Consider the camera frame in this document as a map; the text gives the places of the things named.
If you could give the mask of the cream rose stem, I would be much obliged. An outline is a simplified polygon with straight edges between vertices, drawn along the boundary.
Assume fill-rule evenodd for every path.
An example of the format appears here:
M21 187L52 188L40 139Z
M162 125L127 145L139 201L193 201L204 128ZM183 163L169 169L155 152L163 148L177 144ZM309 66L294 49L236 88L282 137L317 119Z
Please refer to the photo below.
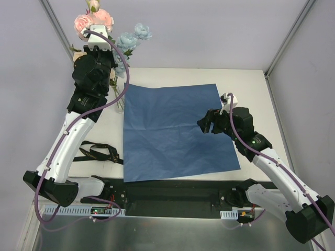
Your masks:
M86 52L76 49L74 45L70 45L69 47L70 51L73 52L73 62L75 62L78 58L87 55ZM109 80L110 86L115 86L115 70L112 68L110 72L110 80Z

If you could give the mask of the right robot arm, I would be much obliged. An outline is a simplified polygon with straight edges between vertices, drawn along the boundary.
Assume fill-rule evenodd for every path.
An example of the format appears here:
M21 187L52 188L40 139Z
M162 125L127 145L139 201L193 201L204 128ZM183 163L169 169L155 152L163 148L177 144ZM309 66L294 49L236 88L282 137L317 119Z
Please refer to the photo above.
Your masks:
M282 163L271 143L257 133L248 108L230 112L209 109L198 120L203 133L224 133L231 137L240 154L264 172L280 195L268 191L260 183L248 179L237 187L236 202L241 206L256 204L285 223L291 236L306 243L323 231L334 231L334 201L320 196Z

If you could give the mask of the blue flower stem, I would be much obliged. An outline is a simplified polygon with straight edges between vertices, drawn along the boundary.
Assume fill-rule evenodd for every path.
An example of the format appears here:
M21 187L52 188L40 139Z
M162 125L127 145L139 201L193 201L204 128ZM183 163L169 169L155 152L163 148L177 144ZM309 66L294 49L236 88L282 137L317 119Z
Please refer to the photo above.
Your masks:
M141 23L135 25L133 33L124 32L117 38L116 46L124 55L128 66L130 57L133 55L134 50L140 45L140 42L150 40L151 38L152 32L150 28ZM125 65L115 50L113 50L113 57L117 65L114 69L114 76L124 78L126 72Z

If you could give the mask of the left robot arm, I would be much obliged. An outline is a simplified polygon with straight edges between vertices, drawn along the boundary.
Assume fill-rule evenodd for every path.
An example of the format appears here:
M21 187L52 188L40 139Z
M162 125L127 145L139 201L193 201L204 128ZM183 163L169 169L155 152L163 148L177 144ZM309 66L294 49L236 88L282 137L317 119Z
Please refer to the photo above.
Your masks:
M43 162L35 171L28 170L23 176L23 181L34 192L62 207L83 198L87 187L91 188L98 203L106 203L111 193L97 178L83 181L68 178L80 145L102 113L97 108L107 103L110 73L116 65L111 50L84 46L84 52L74 62L75 90L63 127Z

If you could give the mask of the blue wrapping paper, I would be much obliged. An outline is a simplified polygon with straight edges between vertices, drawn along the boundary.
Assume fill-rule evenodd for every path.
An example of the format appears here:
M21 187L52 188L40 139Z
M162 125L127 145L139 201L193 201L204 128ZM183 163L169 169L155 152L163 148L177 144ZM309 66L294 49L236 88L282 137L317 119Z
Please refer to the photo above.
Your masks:
M147 88L129 85L124 109L124 181L147 181L239 170L223 133L197 125L220 108L215 84Z

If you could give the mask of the pale pink rose stem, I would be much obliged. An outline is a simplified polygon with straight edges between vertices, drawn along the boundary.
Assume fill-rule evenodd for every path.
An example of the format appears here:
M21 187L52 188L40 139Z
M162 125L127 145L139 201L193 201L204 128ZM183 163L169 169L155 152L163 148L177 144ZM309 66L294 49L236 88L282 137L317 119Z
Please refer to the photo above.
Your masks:
M87 41L83 31L90 29L91 25L104 25L108 33L112 32L114 19L109 12L101 8L100 1L86 1L86 14L78 15L74 21L76 34L82 41Z

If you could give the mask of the black printed ribbon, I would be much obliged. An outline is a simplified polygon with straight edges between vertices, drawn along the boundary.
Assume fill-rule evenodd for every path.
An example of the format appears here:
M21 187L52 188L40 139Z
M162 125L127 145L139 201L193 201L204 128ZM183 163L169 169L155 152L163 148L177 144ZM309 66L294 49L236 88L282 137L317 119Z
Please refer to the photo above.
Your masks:
M96 151L96 149L105 149L108 154ZM74 162L83 161L111 161L120 165L124 164L124 160L120 158L117 149L109 144L94 143L90 141L83 141L79 148L83 156L78 156L73 159Z

